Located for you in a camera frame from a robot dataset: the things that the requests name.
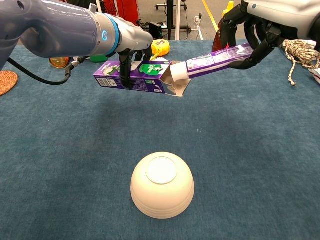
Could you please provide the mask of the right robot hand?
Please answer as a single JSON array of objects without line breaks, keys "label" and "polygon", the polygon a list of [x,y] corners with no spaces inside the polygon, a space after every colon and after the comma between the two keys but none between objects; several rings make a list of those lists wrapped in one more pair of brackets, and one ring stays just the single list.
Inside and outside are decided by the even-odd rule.
[{"label": "right robot hand", "polygon": [[235,61],[233,69],[247,70],[259,64],[284,40],[320,42],[318,0],[243,0],[224,15],[220,25],[221,46],[236,45],[238,25],[253,49],[250,57]]}]

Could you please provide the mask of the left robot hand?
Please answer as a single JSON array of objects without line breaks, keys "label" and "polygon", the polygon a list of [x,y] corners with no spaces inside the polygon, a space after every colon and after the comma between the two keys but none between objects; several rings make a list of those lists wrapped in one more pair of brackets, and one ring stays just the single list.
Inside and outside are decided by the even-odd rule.
[{"label": "left robot hand", "polygon": [[121,17],[117,17],[115,21],[120,33],[120,41],[116,49],[120,61],[120,80],[125,88],[131,89],[133,87],[130,77],[132,57],[135,56],[135,61],[150,61],[154,39],[149,32]]}]

